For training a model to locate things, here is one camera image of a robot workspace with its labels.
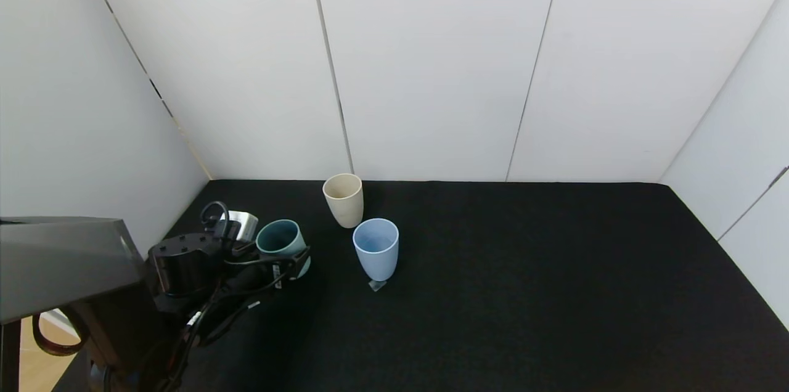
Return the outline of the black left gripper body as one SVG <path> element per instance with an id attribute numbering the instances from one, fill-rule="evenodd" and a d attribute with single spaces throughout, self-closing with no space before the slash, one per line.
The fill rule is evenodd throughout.
<path id="1" fill-rule="evenodd" d="M 293 272 L 292 257 L 257 255 L 240 261 L 227 261 L 229 293 L 262 293 L 284 282 Z"/>

